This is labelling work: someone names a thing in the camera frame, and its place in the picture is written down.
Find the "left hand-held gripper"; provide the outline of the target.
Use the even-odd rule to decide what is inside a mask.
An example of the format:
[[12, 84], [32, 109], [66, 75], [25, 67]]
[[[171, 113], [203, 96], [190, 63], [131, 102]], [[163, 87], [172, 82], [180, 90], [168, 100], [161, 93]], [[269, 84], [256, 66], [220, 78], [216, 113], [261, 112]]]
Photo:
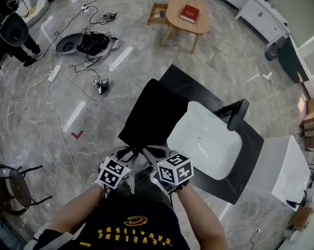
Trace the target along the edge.
[[[131, 150], [132, 147], [130, 146], [121, 146], [116, 148], [116, 157], [113, 154], [106, 156], [105, 160], [98, 168], [98, 176], [94, 183], [103, 188], [109, 187], [112, 190], [115, 190], [117, 187], [123, 184], [132, 171], [127, 166], [133, 166], [140, 154], [138, 150]], [[122, 159], [129, 152], [130, 154], [125, 162], [125, 165], [118, 159]]]

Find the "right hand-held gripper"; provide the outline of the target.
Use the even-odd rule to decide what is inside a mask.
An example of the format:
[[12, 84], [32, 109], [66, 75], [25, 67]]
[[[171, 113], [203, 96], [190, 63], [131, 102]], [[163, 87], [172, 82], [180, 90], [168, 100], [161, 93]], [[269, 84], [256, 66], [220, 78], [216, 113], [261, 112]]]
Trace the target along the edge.
[[165, 192], [172, 192], [194, 176], [191, 159], [184, 154], [172, 152], [166, 146], [149, 145], [142, 149], [142, 154], [156, 168], [157, 179]]

